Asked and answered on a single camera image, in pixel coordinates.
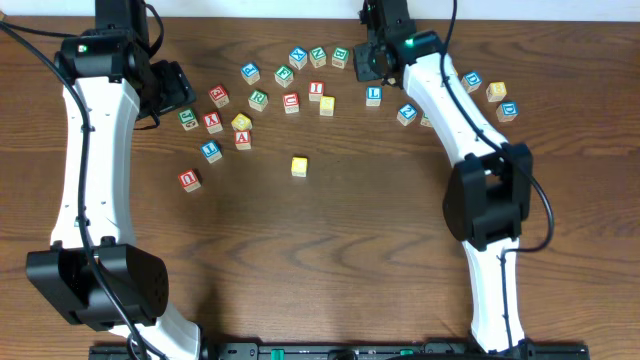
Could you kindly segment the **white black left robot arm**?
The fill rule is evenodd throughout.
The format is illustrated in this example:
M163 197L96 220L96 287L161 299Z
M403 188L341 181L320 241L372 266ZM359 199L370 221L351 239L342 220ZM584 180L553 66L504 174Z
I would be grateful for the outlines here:
M99 0L94 27L64 39L49 61L67 112L64 189L50 247L28 254L26 274L68 323L126 339L92 357L203 359L200 327L170 303L166 266L137 247L130 215L138 121L196 98L177 63L156 59L153 15L142 0Z

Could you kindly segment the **yellow C block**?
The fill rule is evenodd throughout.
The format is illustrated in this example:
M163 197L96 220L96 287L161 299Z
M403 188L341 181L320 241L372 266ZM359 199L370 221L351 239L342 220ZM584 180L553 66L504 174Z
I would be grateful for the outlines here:
M291 162L291 174L294 177L306 177L308 171L308 159L305 157L293 157Z

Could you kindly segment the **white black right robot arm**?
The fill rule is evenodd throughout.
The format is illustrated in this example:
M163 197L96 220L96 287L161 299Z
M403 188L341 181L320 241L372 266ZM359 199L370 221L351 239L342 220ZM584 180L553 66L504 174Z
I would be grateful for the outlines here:
M366 0L359 18L367 40L354 48L357 79L404 90L440 139L452 166L443 214L469 264L471 334L480 351L506 353L525 338L515 251L529 214L531 153L486 120L457 77L444 41L434 31L417 30L406 2Z

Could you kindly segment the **green R block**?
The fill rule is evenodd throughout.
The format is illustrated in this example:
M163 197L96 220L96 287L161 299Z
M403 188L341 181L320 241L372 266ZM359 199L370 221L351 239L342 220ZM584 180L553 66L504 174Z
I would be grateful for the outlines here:
M248 98L248 103L252 109L262 112L268 105L268 95L263 91L253 90Z

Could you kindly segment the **blue L block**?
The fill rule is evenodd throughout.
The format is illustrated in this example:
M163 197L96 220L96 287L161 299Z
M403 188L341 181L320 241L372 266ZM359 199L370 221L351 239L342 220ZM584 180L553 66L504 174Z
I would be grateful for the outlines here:
M366 90L366 105L368 107L378 107L382 101L382 88L371 86Z

